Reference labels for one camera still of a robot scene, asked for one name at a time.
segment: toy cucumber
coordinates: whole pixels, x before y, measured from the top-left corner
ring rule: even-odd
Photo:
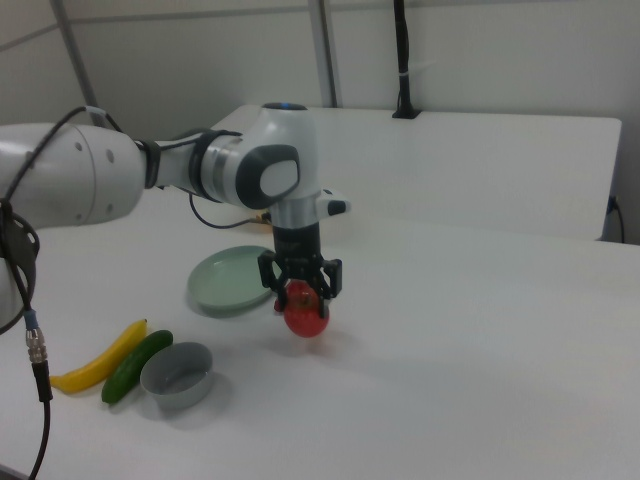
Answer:
[[[140,382],[140,373],[145,363],[172,343],[173,334],[169,330],[158,330],[142,340],[105,382],[102,401],[113,405],[122,400]]]

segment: cable connector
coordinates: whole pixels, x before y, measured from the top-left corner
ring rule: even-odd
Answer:
[[[33,376],[36,378],[38,388],[38,400],[49,402],[53,399],[51,383],[49,382],[49,362],[47,362],[47,346],[44,335],[38,326],[38,319],[34,310],[26,310],[24,319],[27,325],[26,342],[29,350],[29,360]]]

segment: red tomato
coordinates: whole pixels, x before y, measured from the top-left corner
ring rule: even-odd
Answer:
[[[287,286],[287,306],[284,321],[296,335],[304,338],[315,337],[327,328],[329,310],[325,318],[320,318],[318,294],[301,280],[293,280]]]

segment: black pole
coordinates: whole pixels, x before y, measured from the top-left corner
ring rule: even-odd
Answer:
[[[404,16],[404,0],[393,0],[393,11],[396,18],[396,45],[398,47],[398,77],[400,80],[400,94],[398,109],[393,118],[416,118],[420,110],[411,105],[409,89],[409,30]]]

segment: white table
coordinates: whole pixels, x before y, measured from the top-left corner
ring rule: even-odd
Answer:
[[[212,206],[210,215],[239,212]],[[373,216],[322,226],[344,290],[318,339],[271,302],[216,320],[186,280],[223,248],[182,192],[127,218],[45,230],[34,306],[55,373],[146,317],[214,355],[212,393],[163,414],[139,390],[55,394],[44,479],[626,479],[640,471],[640,250]],[[41,406],[14,328],[0,337],[0,463],[27,471]]]
[[[621,123],[610,118],[312,108],[320,171],[362,211],[594,240]],[[246,131],[259,107],[219,126]]]

